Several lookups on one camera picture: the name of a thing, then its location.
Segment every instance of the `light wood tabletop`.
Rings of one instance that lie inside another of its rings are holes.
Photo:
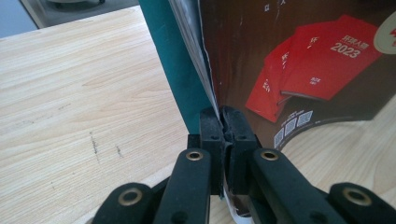
[[[187,145],[140,7],[0,39],[0,222],[85,223],[116,187],[154,186]],[[396,98],[372,121],[311,129],[284,153],[315,186],[396,206]],[[233,223],[212,197],[211,223]]]

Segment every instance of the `round badge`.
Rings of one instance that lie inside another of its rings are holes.
[[[374,46],[379,52],[396,54],[396,11],[376,31]]]

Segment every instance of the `brown magazine cover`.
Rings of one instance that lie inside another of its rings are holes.
[[[378,29],[385,27],[381,24],[396,11],[394,0],[201,0],[199,3],[205,50],[218,106],[228,105],[243,111],[264,147],[281,149],[296,134],[321,124],[372,119],[396,92],[396,25],[392,21],[393,28],[388,25],[390,30],[377,30],[374,39],[371,36],[366,41],[368,43],[364,42],[371,47],[375,45],[382,54],[375,55],[359,71],[352,67],[357,74],[348,74],[352,78],[344,81],[343,87],[331,97],[319,101],[293,96],[281,106],[283,110],[276,115],[276,120],[266,119],[246,107],[264,68],[264,59],[292,37],[298,27],[337,21],[347,16]],[[378,33],[388,37],[377,36]],[[382,41],[384,38],[388,41],[386,44]],[[326,60],[334,63],[331,59],[326,55]],[[306,63],[304,58],[298,61],[296,67]]]

